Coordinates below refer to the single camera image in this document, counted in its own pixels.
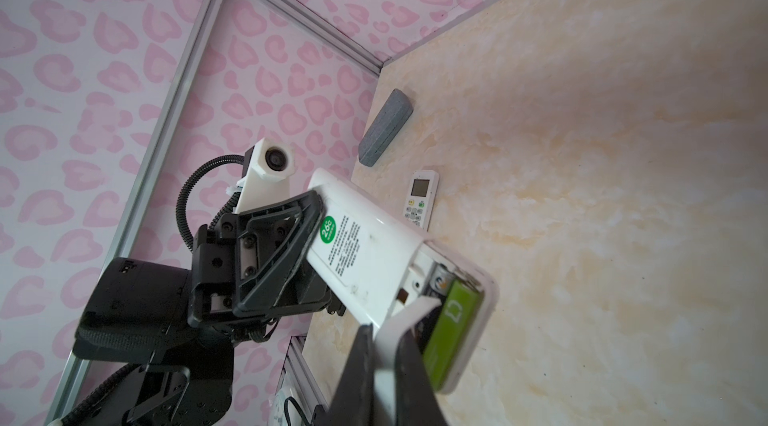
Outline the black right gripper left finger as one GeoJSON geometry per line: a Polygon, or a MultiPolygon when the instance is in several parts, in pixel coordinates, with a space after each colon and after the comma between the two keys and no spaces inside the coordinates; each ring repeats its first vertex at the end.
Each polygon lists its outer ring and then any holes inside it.
{"type": "Polygon", "coordinates": [[[353,341],[324,425],[372,424],[375,349],[373,328],[360,326],[353,341]]]}

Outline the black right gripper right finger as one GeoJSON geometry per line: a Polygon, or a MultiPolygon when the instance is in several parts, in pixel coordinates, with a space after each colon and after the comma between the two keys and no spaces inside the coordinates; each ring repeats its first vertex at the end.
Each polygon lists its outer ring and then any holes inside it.
{"type": "Polygon", "coordinates": [[[396,350],[395,398],[397,426],[447,425],[410,332],[400,338],[396,350]]]}

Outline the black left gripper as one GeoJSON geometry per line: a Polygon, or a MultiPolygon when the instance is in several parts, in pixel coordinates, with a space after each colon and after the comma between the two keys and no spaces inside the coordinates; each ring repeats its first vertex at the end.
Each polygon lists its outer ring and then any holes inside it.
{"type": "Polygon", "coordinates": [[[285,316],[345,306],[307,255],[326,212],[319,193],[219,216],[194,240],[188,322],[218,330],[265,330],[285,316]]]}

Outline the white battery cover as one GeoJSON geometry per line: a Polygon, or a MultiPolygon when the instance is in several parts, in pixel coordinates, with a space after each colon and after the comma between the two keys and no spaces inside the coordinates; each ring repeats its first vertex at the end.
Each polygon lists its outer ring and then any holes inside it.
{"type": "Polygon", "coordinates": [[[395,425],[396,415],[396,355],[400,340],[423,317],[440,306],[438,298],[420,296],[413,303],[387,319],[376,333],[374,370],[374,425],[395,425]]]}

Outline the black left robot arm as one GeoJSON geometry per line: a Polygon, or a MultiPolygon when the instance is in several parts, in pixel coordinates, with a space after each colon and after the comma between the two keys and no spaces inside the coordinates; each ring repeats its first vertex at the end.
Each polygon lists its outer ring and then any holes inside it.
{"type": "Polygon", "coordinates": [[[316,191],[235,212],[192,242],[189,268],[110,262],[75,331],[80,359],[119,369],[62,418],[65,425],[212,425],[233,402],[234,357],[287,317],[338,312],[307,255],[325,216],[316,191]]]}

